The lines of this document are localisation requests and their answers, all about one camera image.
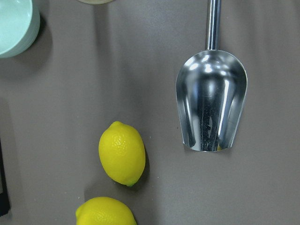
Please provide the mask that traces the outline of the metal ice scoop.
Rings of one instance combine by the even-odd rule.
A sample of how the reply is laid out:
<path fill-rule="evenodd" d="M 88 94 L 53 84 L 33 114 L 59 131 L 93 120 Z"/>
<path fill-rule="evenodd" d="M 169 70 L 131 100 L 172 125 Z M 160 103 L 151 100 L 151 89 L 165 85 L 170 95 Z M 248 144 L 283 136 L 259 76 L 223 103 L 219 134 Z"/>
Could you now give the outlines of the metal ice scoop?
<path fill-rule="evenodd" d="M 247 93 L 244 66 L 218 48 L 220 14 L 221 1 L 209 0 L 205 50 L 189 58 L 176 79 L 183 144 L 195 151 L 232 147 Z"/>

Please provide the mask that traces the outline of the yellow lemon near scoop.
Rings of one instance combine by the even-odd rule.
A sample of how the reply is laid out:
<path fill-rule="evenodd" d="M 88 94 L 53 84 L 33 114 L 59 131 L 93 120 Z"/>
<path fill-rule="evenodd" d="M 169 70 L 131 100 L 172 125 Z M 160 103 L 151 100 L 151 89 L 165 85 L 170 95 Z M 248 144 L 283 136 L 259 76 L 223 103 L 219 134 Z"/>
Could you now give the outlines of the yellow lemon near scoop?
<path fill-rule="evenodd" d="M 119 184 L 133 186 L 145 169 L 146 153 L 139 132 L 120 121 L 101 135 L 98 153 L 106 174 Z"/>

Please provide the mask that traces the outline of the yellow lemon near lime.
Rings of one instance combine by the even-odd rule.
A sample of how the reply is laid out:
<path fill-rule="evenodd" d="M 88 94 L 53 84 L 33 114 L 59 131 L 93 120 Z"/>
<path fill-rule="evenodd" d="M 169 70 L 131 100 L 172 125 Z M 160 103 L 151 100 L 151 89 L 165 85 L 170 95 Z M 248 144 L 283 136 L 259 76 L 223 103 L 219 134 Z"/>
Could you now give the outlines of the yellow lemon near lime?
<path fill-rule="evenodd" d="M 75 212 L 77 225 L 136 225 L 130 208 L 110 197 L 95 197 Z"/>

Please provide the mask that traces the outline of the mint green bowl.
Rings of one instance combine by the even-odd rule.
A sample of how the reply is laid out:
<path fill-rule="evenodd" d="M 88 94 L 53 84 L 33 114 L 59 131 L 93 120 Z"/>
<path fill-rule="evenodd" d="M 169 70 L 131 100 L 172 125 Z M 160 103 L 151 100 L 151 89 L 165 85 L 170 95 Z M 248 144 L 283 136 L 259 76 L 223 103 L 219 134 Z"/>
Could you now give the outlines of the mint green bowl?
<path fill-rule="evenodd" d="M 0 2 L 0 57 L 10 58 L 26 51 L 40 28 L 40 13 L 33 0 Z"/>

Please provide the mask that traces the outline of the steel muddler black tip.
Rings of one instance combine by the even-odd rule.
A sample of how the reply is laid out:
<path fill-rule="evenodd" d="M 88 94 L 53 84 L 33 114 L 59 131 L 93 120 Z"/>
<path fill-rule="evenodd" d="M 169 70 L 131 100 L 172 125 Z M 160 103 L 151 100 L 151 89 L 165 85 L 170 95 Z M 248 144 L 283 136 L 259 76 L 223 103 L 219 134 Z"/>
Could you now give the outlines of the steel muddler black tip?
<path fill-rule="evenodd" d="M 2 148 L 0 149 L 0 216 L 8 214 L 10 210 L 10 202 L 8 197 L 8 190 L 5 177 L 5 169 L 2 155 Z"/>

